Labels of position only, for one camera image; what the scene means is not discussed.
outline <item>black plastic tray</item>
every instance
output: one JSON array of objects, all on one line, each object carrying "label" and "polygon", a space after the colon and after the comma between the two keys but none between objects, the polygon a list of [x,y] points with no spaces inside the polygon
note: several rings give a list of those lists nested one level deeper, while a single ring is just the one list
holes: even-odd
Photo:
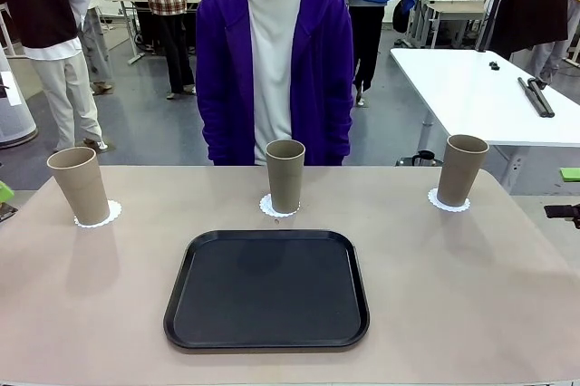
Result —
[{"label": "black plastic tray", "polygon": [[216,231],[186,251],[163,321],[187,349],[336,348],[369,327],[354,247],[322,230]]}]

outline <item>table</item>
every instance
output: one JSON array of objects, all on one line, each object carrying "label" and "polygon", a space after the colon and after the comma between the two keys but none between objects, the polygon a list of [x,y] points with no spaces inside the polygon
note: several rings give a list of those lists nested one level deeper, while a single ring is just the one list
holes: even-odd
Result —
[{"label": "table", "polygon": [[6,22],[4,20],[4,17],[2,16],[2,12],[7,12],[7,7],[6,4],[1,4],[0,5],[0,31],[2,31],[2,35],[4,36],[4,40],[6,41],[6,48],[4,48],[3,46],[0,46],[0,49],[4,50],[6,49],[8,51],[8,54],[6,55],[6,58],[18,58],[18,59],[23,59],[23,58],[27,58],[25,55],[18,55],[15,52],[15,48],[12,45],[12,39],[10,38],[10,33],[8,33],[8,27],[6,26]]},{"label": "table", "polygon": [[[401,67],[427,105],[419,150],[427,148],[433,119],[449,134],[474,135],[492,146],[511,146],[501,184],[511,191],[531,146],[580,147],[580,106],[546,87],[544,95],[556,113],[540,118],[517,83],[531,76],[492,52],[392,49]],[[497,62],[499,71],[492,71]]]},{"label": "table", "polygon": [[[120,3],[121,4],[121,11],[123,13],[123,19],[125,20],[125,24],[127,25],[127,32],[129,33],[129,39],[130,39],[130,46],[131,49],[133,50],[133,57],[127,61],[128,65],[133,65],[134,63],[136,63],[137,61],[139,61],[141,58],[143,58],[146,54],[142,53],[139,51],[139,49],[137,49],[137,44],[135,44],[135,31],[133,30],[133,26],[131,25],[131,20],[129,19],[129,16],[127,15],[127,10],[147,10],[148,9],[140,9],[138,8],[135,3],[146,3],[148,2],[147,0],[105,0],[105,1],[111,1],[113,3]],[[188,0],[188,11],[187,13],[196,13],[196,8],[193,5],[197,5],[201,2],[201,0]],[[125,3],[132,3],[131,6],[126,6]]]},{"label": "table", "polygon": [[463,21],[453,42],[459,47],[467,22],[480,20],[485,13],[483,0],[417,0],[413,21],[407,31],[407,41],[411,46],[422,48],[427,45],[431,25],[433,39],[431,49],[435,48],[441,21]]},{"label": "table", "polygon": [[[103,167],[119,219],[72,226],[48,181],[0,227],[9,384],[548,383],[580,377],[580,281],[486,172],[469,212],[439,169],[307,168],[295,217],[262,214],[266,168]],[[185,353],[162,318],[189,241],[215,229],[332,229],[357,249],[371,326],[350,351]]]}]

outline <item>white cylinder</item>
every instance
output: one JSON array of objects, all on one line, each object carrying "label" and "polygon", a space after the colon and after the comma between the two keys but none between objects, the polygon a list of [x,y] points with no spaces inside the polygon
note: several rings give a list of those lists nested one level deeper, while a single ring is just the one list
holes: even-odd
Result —
[{"label": "white cylinder", "polygon": [[[11,72],[4,49],[0,46],[0,72]],[[28,110],[28,105],[16,84],[20,105],[10,105],[6,98],[0,99],[0,149],[10,148],[32,140],[38,135],[36,123]]]}]

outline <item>green object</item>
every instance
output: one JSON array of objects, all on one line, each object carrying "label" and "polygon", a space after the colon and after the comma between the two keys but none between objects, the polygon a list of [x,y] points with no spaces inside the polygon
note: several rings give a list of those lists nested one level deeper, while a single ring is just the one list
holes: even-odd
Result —
[{"label": "green object", "polygon": [[0,203],[7,202],[15,196],[15,193],[0,180]]},{"label": "green object", "polygon": [[580,182],[580,168],[560,169],[564,182]]}]

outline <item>tray rim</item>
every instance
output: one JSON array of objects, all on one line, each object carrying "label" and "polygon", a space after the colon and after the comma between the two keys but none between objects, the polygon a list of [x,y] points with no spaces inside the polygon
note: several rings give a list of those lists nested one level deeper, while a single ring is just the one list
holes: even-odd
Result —
[{"label": "tray rim", "polygon": [[[278,235],[282,234],[283,236],[290,236],[294,232],[307,232],[309,237],[313,238],[332,238],[342,242],[345,245],[348,253],[348,260],[349,266],[351,268],[351,275],[353,277],[354,282],[354,294],[356,303],[358,306],[359,315],[361,316],[361,327],[357,330],[357,332],[350,338],[338,341],[336,343],[325,343],[325,344],[247,344],[247,345],[236,345],[236,344],[226,344],[226,343],[198,343],[198,344],[191,344],[181,340],[178,335],[175,333],[174,328],[174,318],[175,314],[177,313],[179,302],[181,300],[181,294],[183,291],[183,286],[187,281],[187,275],[189,275],[189,270],[186,270],[186,266],[189,264],[189,257],[194,256],[190,254],[190,250],[199,249],[203,245],[208,242],[214,241],[220,236],[222,239],[232,239],[238,237],[240,232],[253,232],[253,233],[260,233],[260,234],[272,234],[276,233]],[[363,277],[361,275],[361,269],[359,267],[358,256],[356,253],[356,247],[354,244],[344,235],[339,234],[338,232],[334,232],[333,230],[324,230],[324,229],[228,229],[228,230],[211,230],[199,236],[196,236],[191,242],[188,244],[188,247],[185,250],[185,254],[183,259],[181,260],[181,265],[179,266],[178,275],[176,276],[175,284],[173,285],[173,289],[171,291],[171,295],[169,296],[168,305],[163,315],[163,330],[169,341],[174,345],[178,346],[179,348],[185,350],[244,350],[244,349],[341,349],[351,347],[357,344],[364,335],[368,332],[369,326],[371,323],[371,316],[369,312],[369,305],[366,299],[366,293],[364,291],[363,285]]]}]

